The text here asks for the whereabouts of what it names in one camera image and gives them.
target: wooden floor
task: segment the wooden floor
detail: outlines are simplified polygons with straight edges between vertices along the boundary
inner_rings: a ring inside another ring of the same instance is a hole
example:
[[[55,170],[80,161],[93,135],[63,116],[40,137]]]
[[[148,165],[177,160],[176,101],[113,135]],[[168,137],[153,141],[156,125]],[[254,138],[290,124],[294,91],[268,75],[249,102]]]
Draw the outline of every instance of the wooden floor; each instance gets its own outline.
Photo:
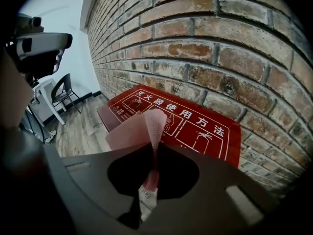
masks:
[[[110,151],[104,138],[108,132],[97,113],[97,108],[106,102],[102,95],[90,97],[77,104],[81,114],[75,107],[61,114],[65,125],[55,118],[46,126],[49,131],[57,131],[52,144],[61,157]]]

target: white wall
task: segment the white wall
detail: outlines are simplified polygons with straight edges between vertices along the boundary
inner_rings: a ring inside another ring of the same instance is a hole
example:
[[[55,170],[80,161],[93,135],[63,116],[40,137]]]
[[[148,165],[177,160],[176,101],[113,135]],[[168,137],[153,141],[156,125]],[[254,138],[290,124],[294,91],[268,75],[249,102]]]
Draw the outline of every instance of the white wall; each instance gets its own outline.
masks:
[[[83,2],[84,0],[28,0],[20,10],[30,16],[41,17],[45,32],[73,35],[72,46],[65,50],[59,70],[51,77],[58,82],[61,77],[70,73],[73,90],[79,96],[100,90],[92,67],[87,32],[80,29]],[[52,112],[43,105],[45,103],[42,96],[39,100],[43,103],[36,105],[34,109],[44,121]]]

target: black chair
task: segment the black chair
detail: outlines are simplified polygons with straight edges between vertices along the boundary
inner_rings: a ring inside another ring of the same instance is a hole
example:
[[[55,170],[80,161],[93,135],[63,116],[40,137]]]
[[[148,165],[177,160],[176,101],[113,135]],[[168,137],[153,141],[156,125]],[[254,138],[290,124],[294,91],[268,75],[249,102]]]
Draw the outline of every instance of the black chair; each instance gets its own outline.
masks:
[[[63,84],[62,92],[60,94],[56,95],[58,89],[62,86],[62,84]],[[70,82],[70,74],[66,74],[64,77],[61,78],[61,80],[56,84],[56,86],[53,88],[53,90],[51,92],[52,105],[55,107],[58,104],[63,103],[64,100],[69,99],[72,102],[73,106],[75,106],[75,108],[78,110],[79,114],[81,114],[81,112],[79,111],[77,106],[74,104],[74,102],[70,98],[70,96],[72,96],[72,95],[77,96],[79,101],[81,101],[80,97],[78,95],[76,95],[76,93],[72,89],[72,84]]]

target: red sign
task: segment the red sign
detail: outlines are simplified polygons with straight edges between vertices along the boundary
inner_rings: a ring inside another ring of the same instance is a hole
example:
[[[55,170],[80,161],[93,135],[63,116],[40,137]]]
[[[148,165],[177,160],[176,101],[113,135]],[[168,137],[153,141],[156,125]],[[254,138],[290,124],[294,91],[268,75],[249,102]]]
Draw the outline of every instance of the red sign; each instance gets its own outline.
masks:
[[[240,125],[196,103],[144,85],[111,99],[98,113],[111,131],[136,112],[161,109],[166,123],[161,141],[204,153],[237,167]]]

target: brick wall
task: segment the brick wall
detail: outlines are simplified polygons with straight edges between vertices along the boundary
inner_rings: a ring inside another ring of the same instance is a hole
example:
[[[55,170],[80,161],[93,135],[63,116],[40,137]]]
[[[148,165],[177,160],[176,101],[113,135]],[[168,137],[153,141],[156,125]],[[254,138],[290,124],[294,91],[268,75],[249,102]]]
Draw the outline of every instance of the brick wall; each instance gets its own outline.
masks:
[[[282,0],[96,0],[101,91],[142,83],[242,126],[240,170],[283,194],[313,155],[312,52]]]

